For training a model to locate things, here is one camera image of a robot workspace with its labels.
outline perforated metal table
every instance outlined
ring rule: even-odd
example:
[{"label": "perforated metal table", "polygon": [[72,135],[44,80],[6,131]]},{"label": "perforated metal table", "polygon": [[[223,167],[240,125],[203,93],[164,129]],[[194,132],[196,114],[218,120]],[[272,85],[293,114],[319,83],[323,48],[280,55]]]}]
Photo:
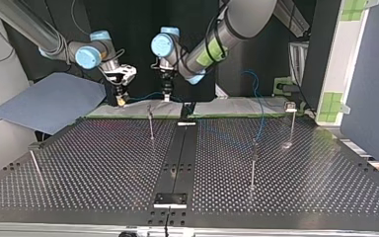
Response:
[{"label": "perforated metal table", "polygon": [[[379,172],[324,129],[260,120],[85,119],[0,172],[0,223],[379,231]],[[158,193],[186,209],[155,209]]]}]

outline blue cable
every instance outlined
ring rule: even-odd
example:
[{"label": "blue cable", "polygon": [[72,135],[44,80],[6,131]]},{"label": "blue cable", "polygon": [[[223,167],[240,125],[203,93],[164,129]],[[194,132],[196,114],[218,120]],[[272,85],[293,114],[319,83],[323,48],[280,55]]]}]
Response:
[{"label": "blue cable", "polygon": [[153,92],[145,97],[141,97],[141,98],[130,98],[131,101],[144,101],[146,99],[149,99],[150,97],[152,96],[156,96],[156,95],[163,95],[161,92]]},{"label": "blue cable", "polygon": [[263,98],[263,96],[258,92],[258,89],[260,89],[260,78],[258,77],[257,73],[255,73],[252,70],[243,71],[241,73],[241,75],[243,75],[243,74],[250,74],[250,75],[255,77],[254,78],[255,80],[254,80],[254,83],[252,84],[252,87],[254,90],[254,95],[257,98],[258,103],[260,103],[261,111],[262,111],[261,125],[260,125],[260,128],[258,129],[257,137],[255,139],[255,141],[258,142],[261,138],[261,135],[263,133],[263,128],[265,126],[265,111],[264,111],[263,103],[260,100],[260,98]]}]

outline blue fabric sheet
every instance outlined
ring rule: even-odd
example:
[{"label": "blue fabric sheet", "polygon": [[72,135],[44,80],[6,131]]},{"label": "blue fabric sheet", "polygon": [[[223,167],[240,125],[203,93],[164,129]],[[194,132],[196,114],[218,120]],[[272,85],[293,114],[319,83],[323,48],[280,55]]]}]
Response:
[{"label": "blue fabric sheet", "polygon": [[105,96],[99,83],[53,73],[0,106],[0,119],[54,135],[90,113]]}]

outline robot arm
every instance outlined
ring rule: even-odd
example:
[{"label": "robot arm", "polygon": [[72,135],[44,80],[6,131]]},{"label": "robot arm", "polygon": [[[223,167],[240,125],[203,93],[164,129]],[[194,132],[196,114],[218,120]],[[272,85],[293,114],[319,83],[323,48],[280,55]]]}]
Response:
[{"label": "robot arm", "polygon": [[85,69],[99,67],[107,80],[116,86],[117,100],[126,96],[126,86],[137,71],[118,62],[107,31],[90,34],[90,42],[67,42],[52,25],[36,16],[20,0],[0,0],[0,18],[38,46],[41,55],[66,63],[76,62]]},{"label": "robot arm", "polygon": [[159,69],[162,73],[176,70],[191,84],[197,84],[204,77],[206,68],[224,59],[240,41],[255,37],[263,29],[276,1],[231,0],[217,30],[208,33],[191,53],[179,44],[179,29],[162,28],[151,44],[153,53],[160,58]]}]

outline black wall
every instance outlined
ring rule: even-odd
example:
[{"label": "black wall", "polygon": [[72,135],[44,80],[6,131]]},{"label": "black wall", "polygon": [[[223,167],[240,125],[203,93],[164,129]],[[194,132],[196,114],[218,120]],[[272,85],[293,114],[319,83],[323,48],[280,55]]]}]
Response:
[{"label": "black wall", "polygon": [[[53,24],[68,40],[88,41],[73,24],[70,7],[72,0],[24,0],[40,17]],[[295,1],[310,25],[313,23],[316,0]],[[77,0],[75,16],[78,24],[87,32],[108,30],[116,49],[125,48],[122,63],[137,67],[136,79],[129,87],[132,97],[142,97],[160,91],[161,82],[150,65],[155,56],[150,42],[162,26],[181,29],[181,42],[193,49],[205,35],[208,22],[218,10],[218,0]],[[23,67],[30,80],[45,77],[54,71],[68,71],[98,81],[97,71],[68,67],[64,62],[52,61],[39,55],[37,47],[8,28]],[[217,80],[233,96],[253,96],[252,79],[240,76],[241,71],[253,69],[261,80],[261,93],[270,95],[273,79],[288,76],[288,29],[272,17],[264,30],[255,38],[240,43],[231,51],[225,62],[192,86],[182,78],[175,80],[175,95],[186,101],[211,101]]]},{"label": "black wall", "polygon": [[302,90],[310,107],[317,110],[334,40],[341,0],[318,0],[306,60]]},{"label": "black wall", "polygon": [[[294,2],[305,20],[312,26],[316,0]],[[274,78],[290,76],[288,43],[307,41],[308,34],[298,39],[275,16],[272,16],[257,37],[239,43],[231,50],[226,61],[218,66],[219,85],[230,96],[254,96],[252,87],[254,78],[249,74],[241,75],[243,71],[250,69],[260,78],[260,93],[263,96],[270,96]]]},{"label": "black wall", "polygon": [[[218,10],[218,0],[85,0],[85,5],[92,30],[108,30],[114,46],[126,50],[121,62],[137,68],[137,77],[129,87],[133,97],[161,90],[161,81],[150,68],[155,62],[150,42],[160,28],[180,28],[181,43],[193,49],[204,38],[208,22]],[[183,100],[211,101],[214,81],[214,71],[196,86],[179,77],[174,94]]]}]

